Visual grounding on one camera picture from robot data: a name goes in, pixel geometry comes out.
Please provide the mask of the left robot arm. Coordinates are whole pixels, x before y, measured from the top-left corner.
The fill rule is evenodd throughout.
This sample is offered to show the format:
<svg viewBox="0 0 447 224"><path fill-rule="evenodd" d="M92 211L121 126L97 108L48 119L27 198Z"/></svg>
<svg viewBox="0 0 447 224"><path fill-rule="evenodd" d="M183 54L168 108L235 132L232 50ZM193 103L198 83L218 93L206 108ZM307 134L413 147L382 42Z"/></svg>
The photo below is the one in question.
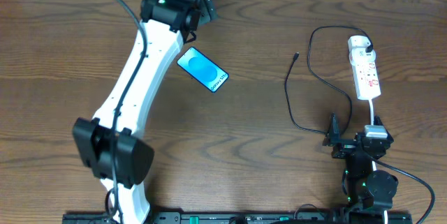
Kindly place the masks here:
<svg viewBox="0 0 447 224"><path fill-rule="evenodd" d="M79 118L73 139L81 161L107 193L102 214L65 214L63 223L144 223L150 214L144 180L154 150L142 140L154 97L173 59L216 18L211 0L142 0L131 16L137 34L129 58L92 119Z"/></svg>

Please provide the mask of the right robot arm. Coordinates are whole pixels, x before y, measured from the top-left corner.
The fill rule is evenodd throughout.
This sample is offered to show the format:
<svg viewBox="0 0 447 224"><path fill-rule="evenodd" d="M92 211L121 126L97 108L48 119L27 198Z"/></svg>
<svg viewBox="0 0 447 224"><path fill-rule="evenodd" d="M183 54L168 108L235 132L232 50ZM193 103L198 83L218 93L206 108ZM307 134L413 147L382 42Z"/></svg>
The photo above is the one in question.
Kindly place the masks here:
<svg viewBox="0 0 447 224"><path fill-rule="evenodd" d="M332 147L331 156L343 159L346 169L342 177L342 190L348 204L339 210L340 223L387 223L387 210L393 207L397 192L397 177L376 168L376 160L386 155L394 142L390 133L375 116L372 125L351 139L341 137L334 114L330 116L324 146Z"/></svg>

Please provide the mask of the white power strip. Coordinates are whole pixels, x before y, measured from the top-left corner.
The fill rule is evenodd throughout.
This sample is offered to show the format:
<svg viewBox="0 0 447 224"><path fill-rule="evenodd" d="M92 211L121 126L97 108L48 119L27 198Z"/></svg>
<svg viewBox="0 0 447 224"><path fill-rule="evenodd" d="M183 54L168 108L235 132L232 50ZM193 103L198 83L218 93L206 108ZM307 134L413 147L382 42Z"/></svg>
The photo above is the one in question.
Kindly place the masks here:
<svg viewBox="0 0 447 224"><path fill-rule="evenodd" d="M352 71L356 96L359 100L372 100L381 95L375 62L352 66Z"/></svg>

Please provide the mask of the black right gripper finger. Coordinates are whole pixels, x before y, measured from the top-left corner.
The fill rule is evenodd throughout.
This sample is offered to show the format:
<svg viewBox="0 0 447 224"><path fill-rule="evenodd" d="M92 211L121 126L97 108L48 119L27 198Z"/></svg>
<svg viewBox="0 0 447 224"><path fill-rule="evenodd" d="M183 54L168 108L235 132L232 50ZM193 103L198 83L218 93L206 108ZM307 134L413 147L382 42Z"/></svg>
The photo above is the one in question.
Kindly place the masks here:
<svg viewBox="0 0 447 224"><path fill-rule="evenodd" d="M340 143L340 129L335 113L330 116L330 125L325 134L324 144L339 144Z"/></svg>
<svg viewBox="0 0 447 224"><path fill-rule="evenodd" d="M374 116L374 118L373 118L373 127L375 129L380 129L380 130L386 129L386 127L383 125L383 122L382 122L380 116L378 116L378 115Z"/></svg>

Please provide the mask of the white USB charger adapter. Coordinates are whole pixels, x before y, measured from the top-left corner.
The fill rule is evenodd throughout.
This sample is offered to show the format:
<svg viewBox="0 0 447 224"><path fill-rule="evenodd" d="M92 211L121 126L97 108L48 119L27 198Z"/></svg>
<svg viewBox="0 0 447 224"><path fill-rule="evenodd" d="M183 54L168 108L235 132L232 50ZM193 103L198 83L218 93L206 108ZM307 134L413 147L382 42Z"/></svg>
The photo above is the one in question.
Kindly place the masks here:
<svg viewBox="0 0 447 224"><path fill-rule="evenodd" d="M369 49L369 46L372 46L372 43L366 36L352 36L349 38L349 61L352 66L375 62L376 52Z"/></svg>

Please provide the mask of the blue Galaxy smartphone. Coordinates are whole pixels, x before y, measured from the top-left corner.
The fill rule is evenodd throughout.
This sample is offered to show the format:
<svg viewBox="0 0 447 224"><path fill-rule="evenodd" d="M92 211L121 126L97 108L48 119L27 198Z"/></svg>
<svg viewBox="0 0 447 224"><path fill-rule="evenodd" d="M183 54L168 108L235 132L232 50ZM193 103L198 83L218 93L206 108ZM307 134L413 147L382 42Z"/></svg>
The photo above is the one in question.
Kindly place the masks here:
<svg viewBox="0 0 447 224"><path fill-rule="evenodd" d="M190 47L178 60L177 65L215 93L230 75L195 47Z"/></svg>

